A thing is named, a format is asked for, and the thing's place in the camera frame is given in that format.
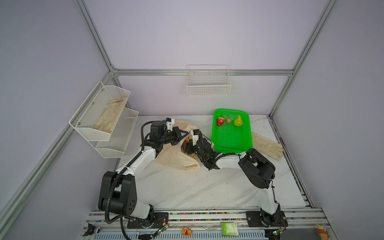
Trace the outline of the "translucent beige plastic bag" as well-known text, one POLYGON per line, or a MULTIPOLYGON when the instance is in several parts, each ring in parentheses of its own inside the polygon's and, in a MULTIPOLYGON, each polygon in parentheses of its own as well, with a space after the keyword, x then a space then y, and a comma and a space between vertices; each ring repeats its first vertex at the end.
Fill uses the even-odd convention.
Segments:
POLYGON ((184 172, 198 170, 201 166, 196 154, 187 155, 182 151, 184 140, 190 136, 191 135, 188 134, 187 137, 175 146, 171 144, 164 145, 162 151, 156 157, 155 163, 184 172))

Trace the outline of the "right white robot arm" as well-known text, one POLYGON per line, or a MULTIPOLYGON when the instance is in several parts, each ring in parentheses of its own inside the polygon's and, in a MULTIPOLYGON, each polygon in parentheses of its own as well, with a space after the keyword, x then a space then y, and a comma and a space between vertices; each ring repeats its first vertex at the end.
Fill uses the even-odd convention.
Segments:
POLYGON ((214 151, 205 138, 184 141, 182 150, 188 155, 195 154, 208 170, 242 170, 250 183, 260 189, 260 223, 270 227, 280 221, 281 206, 273 186, 276 167, 257 150, 223 154, 214 151))

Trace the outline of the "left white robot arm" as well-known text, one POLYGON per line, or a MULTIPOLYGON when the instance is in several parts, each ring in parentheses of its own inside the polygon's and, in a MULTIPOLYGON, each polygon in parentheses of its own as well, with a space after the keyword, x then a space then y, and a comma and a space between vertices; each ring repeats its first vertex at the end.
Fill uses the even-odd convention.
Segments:
POLYGON ((138 200, 136 177, 154 161, 165 145, 182 142, 188 131, 175 127, 175 120, 149 121, 141 126, 141 145, 136 155, 115 172, 106 172, 102 178, 98 208, 105 214, 105 223, 132 219, 152 225, 154 207, 138 200))

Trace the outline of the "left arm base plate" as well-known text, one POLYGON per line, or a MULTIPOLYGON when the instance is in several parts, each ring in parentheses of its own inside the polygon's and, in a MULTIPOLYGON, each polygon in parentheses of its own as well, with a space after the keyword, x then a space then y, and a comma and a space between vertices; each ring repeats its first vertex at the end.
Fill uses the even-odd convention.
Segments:
POLYGON ((128 229, 159 229, 169 221, 169 213, 153 212, 146 219, 136 218, 126 224, 128 229))

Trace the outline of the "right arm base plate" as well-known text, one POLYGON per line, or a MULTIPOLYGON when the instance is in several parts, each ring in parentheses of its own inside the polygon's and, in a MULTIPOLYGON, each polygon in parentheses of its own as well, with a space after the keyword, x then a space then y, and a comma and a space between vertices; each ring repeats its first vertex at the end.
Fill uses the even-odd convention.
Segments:
POLYGON ((277 210, 274 214, 265 211, 247 211, 246 219, 249 227, 287 227, 288 221, 285 213, 277 210))

